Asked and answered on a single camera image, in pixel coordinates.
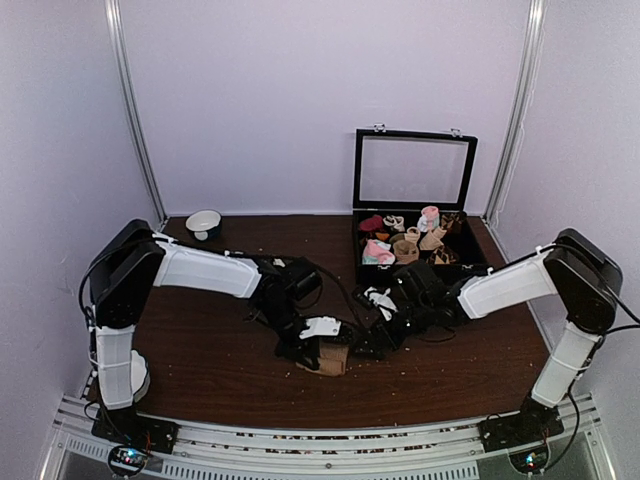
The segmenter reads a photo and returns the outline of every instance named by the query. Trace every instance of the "white wall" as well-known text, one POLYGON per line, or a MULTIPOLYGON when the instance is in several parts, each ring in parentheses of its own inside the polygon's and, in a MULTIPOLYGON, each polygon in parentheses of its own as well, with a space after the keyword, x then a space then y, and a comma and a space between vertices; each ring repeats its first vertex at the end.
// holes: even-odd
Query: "white wall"
POLYGON ((102 2, 0 1, 0 58, 0 477, 24 480, 89 372, 80 277, 153 210, 102 2))
POLYGON ((350 212, 356 128, 460 128, 484 212, 527 0, 135 0, 122 4, 169 213, 350 212))
MULTIPOLYGON (((573 226, 616 260, 640 312, 640 3, 552 1, 535 96, 499 237, 515 258, 573 226)), ((535 309, 553 340, 559 302, 535 309)), ((617 323, 628 323, 623 313, 617 323)), ((622 477, 640 478, 639 333, 609 338, 580 382, 592 390, 622 477)))

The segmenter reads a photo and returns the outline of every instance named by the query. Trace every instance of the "wooden table surface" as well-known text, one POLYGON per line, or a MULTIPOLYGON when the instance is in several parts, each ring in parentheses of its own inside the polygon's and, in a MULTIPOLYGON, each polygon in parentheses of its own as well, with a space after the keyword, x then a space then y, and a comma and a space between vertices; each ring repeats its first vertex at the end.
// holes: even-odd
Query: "wooden table surface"
MULTIPOLYGON (((503 260, 478 218, 473 231, 490 263, 503 260)), ((225 217, 206 245, 305 255, 355 287, 349 216, 225 217)), ((165 232, 188 240, 184 219, 165 232)), ((325 282, 315 313, 349 318, 325 282)), ((421 424, 518 409, 548 352, 524 305, 457 329, 455 339, 408 339, 383 361, 350 358, 343 377, 321 377, 276 358, 274 332, 244 322, 246 301, 176 287, 153 289, 134 346, 149 361, 140 411, 249 427, 351 428, 421 424)), ((435 339, 446 332, 433 331, 435 339)))

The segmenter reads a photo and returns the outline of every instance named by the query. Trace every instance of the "black box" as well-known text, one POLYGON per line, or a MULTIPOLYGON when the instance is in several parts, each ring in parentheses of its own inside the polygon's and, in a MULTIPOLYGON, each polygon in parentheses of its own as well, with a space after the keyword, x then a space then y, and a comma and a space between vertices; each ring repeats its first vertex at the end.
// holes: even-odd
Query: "black box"
MULTIPOLYGON (((453 134, 356 131, 352 235, 358 284, 389 286, 403 266, 362 263, 366 235, 358 229, 360 222, 376 214, 399 215, 409 228, 428 205, 438 207, 441 215, 463 212, 477 143, 475 137, 453 134)), ((459 256, 455 264, 433 265, 446 284, 486 272, 487 260, 466 219, 458 233, 447 233, 442 242, 459 256)), ((420 251, 420 261, 430 255, 420 251)))

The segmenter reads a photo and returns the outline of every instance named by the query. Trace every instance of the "black cable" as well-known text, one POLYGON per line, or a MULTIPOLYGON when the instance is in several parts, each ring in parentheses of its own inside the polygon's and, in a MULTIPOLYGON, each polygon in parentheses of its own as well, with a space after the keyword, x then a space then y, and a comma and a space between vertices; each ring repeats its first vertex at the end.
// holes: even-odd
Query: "black cable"
POLYGON ((94 418, 94 417, 92 417, 91 415, 89 415, 89 413, 87 412, 87 409, 88 409, 91 405, 95 405, 96 403, 98 403, 98 401, 97 401, 97 400, 92 400, 91 402, 87 403, 87 404, 84 406, 84 408, 83 408, 83 410, 84 410, 84 416, 85 416, 85 417, 87 417, 89 420, 92 420, 92 421, 94 421, 94 422, 95 422, 95 421, 97 421, 97 418, 94 418))
POLYGON ((320 302, 320 298, 322 298, 323 291, 324 291, 324 282, 321 281, 320 286, 318 287, 318 294, 315 300, 313 300, 309 305, 296 305, 296 307, 299 310, 309 310, 310 308, 315 307, 320 302))
POLYGON ((605 333, 605 337, 607 335, 611 335, 612 333, 621 332, 623 330, 635 330, 636 328, 640 328, 640 325, 634 324, 634 325, 622 325, 620 327, 615 327, 610 330, 607 330, 607 332, 605 333))
POLYGON ((573 384, 571 384, 571 386, 569 387, 569 390, 567 391, 567 395, 569 397, 569 400, 571 400, 571 403, 573 404, 573 408, 576 411, 576 426, 573 429, 573 434, 571 435, 571 438, 569 438, 569 443, 567 443, 562 453, 558 455, 558 457, 551 463, 551 465, 548 465, 543 469, 543 474, 547 473, 549 470, 555 467, 560 462, 560 460, 562 460, 562 458, 569 451, 569 448, 571 447, 571 445, 573 445, 573 442, 576 439, 576 436, 578 435, 578 430, 580 429, 580 409, 578 408, 578 404, 576 403, 575 399, 573 398, 573 394, 571 393, 572 388, 573 388, 573 384))
MULTIPOLYGON (((188 247, 188 248, 196 248, 197 247, 193 247, 189 244, 186 244, 184 242, 180 242, 177 241, 176 242, 177 245, 181 245, 184 247, 188 247)), ((349 295, 349 292, 347 291, 347 289, 345 288, 345 286, 343 285, 343 283, 340 281, 340 279, 330 270, 327 270, 326 268, 324 268, 322 265, 318 265, 317 263, 312 262, 311 260, 309 260, 308 258, 305 257, 294 257, 291 255, 272 255, 272 254, 248 254, 248 253, 244 253, 244 252, 232 252, 229 250, 217 250, 217 249, 206 249, 203 251, 207 251, 210 253, 214 253, 216 255, 221 255, 223 257, 231 257, 231 258, 246 258, 249 260, 267 260, 267 261, 273 261, 276 259, 280 259, 280 260, 287 260, 287 261, 296 261, 296 260, 305 260, 307 262, 309 262, 309 264, 311 264, 316 270, 318 270, 320 273, 322 273, 323 275, 325 275, 327 278, 329 278, 333 283, 336 284, 336 286, 338 287, 338 289, 340 290, 340 293, 342 294, 342 297, 347 305, 347 307, 349 308, 351 315, 353 316, 353 319, 355 320, 355 324, 353 323, 347 323, 345 322, 345 324, 351 325, 352 327, 354 327, 356 329, 356 331, 358 331, 360 333, 361 336, 367 338, 367 340, 369 341, 370 345, 372 348, 376 348, 375 347, 375 340, 373 338, 373 335, 371 334, 371 332, 369 331, 369 329, 365 326, 365 324, 363 323, 362 319, 360 318, 360 315, 358 314, 357 309, 355 308, 355 306, 353 305, 353 302, 351 301, 351 296, 349 295)))
POLYGON ((164 239, 164 238, 141 238, 139 240, 134 240, 131 242, 127 242, 124 243, 122 245, 120 245, 119 247, 116 247, 112 250, 109 250, 108 252, 104 252, 103 254, 101 254, 100 256, 98 256, 93 263, 89 266, 89 268, 87 269, 87 271, 85 272, 85 274, 82 277, 82 280, 80 281, 80 287, 78 287, 78 305, 80 306, 80 311, 82 312, 82 314, 84 315, 85 321, 89 322, 90 320, 93 320, 93 312, 91 311, 91 308, 86 306, 84 304, 84 289, 85 289, 85 285, 87 283, 87 281, 89 280, 89 277, 91 276, 91 273, 96 269, 96 267, 98 265, 100 265, 102 262, 104 262, 105 260, 107 260, 109 257, 112 257, 113 255, 115 255, 116 253, 122 251, 122 250, 126 250, 128 248, 131 247, 135 247, 136 245, 140 245, 141 243, 147 243, 147 242, 167 242, 168 240, 164 239))
POLYGON ((449 328, 449 327, 445 327, 445 326, 440 326, 440 328, 442 328, 443 330, 446 330, 451 335, 446 337, 446 338, 439 338, 439 339, 436 339, 436 340, 428 340, 428 339, 422 338, 422 337, 416 337, 416 339, 420 340, 421 342, 424 342, 424 343, 445 343, 445 342, 448 342, 448 341, 453 340, 454 338, 456 338, 456 331, 453 328, 449 328))
POLYGON ((616 303, 618 305, 620 305, 622 310, 624 310, 625 313, 627 315, 629 315, 631 320, 633 320, 637 324, 640 324, 640 317, 638 317, 635 313, 633 313, 631 311, 631 309, 627 306, 627 304, 624 303, 622 301, 622 299, 618 296, 618 294, 613 291, 613 289, 607 283, 606 278, 604 278, 604 276, 598 271, 598 269, 593 264, 593 262, 591 262, 591 260, 589 260, 589 258, 584 253, 582 253, 582 251, 580 251, 579 249, 577 249, 576 247, 573 247, 571 245, 563 245, 561 243, 560 244, 554 244, 554 246, 555 246, 555 248, 562 248, 564 250, 569 250, 570 252, 574 253, 577 257, 579 257, 580 260, 582 260, 584 263, 589 265, 591 267, 591 270, 593 271, 594 275, 596 277, 598 277, 598 280, 600 280, 602 282, 602 284, 604 285, 604 288, 607 290, 609 295, 611 295, 613 297, 613 299, 616 301, 616 303))

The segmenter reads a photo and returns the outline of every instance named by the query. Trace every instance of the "white cylinder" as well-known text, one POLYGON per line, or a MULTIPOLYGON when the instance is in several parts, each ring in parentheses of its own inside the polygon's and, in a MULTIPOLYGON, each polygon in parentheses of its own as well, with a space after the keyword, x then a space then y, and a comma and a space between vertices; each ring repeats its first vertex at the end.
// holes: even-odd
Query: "white cylinder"
POLYGON ((568 323, 531 391, 531 398, 549 408, 560 403, 599 340, 600 336, 568 323))
POLYGON ((104 406, 109 410, 133 403, 131 390, 131 342, 135 326, 96 328, 98 381, 104 406))

